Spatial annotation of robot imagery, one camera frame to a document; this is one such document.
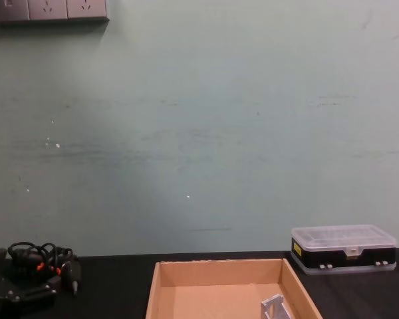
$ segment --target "power socket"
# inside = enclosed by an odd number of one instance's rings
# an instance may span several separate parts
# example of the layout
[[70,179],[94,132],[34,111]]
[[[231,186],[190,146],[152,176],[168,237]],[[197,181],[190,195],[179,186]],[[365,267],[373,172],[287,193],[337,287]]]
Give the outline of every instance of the power socket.
[[0,0],[0,23],[28,20],[28,0]]
[[67,0],[28,0],[30,20],[67,20]]
[[106,0],[66,0],[69,19],[107,19]]

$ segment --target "black plug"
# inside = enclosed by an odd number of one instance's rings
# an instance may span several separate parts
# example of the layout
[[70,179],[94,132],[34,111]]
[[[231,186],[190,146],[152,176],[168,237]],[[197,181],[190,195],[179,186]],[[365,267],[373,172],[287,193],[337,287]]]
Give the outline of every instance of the black plug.
[[64,288],[71,290],[76,296],[81,283],[81,266],[77,256],[74,255],[70,261],[62,265],[61,277]]

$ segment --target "cardboard box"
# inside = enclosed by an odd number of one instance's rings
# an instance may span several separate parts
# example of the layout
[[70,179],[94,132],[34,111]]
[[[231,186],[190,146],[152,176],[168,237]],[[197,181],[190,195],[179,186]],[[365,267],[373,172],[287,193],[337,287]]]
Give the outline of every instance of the cardboard box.
[[157,263],[146,319],[260,319],[276,294],[292,319],[322,319],[286,259]]

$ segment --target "plastic storage box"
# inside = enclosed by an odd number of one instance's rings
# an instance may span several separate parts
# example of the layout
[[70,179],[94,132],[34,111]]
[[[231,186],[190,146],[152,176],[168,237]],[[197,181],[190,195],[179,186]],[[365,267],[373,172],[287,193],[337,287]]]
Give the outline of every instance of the plastic storage box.
[[396,268],[396,239],[374,225],[294,228],[291,255],[307,274]]

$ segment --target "black table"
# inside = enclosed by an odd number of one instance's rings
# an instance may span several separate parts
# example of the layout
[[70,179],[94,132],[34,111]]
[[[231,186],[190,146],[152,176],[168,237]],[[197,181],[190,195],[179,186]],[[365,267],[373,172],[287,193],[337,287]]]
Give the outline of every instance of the black table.
[[391,272],[307,276],[287,252],[201,253],[81,258],[83,283],[77,298],[60,294],[54,308],[24,318],[144,319],[158,261],[288,258],[324,318],[399,319],[398,266]]

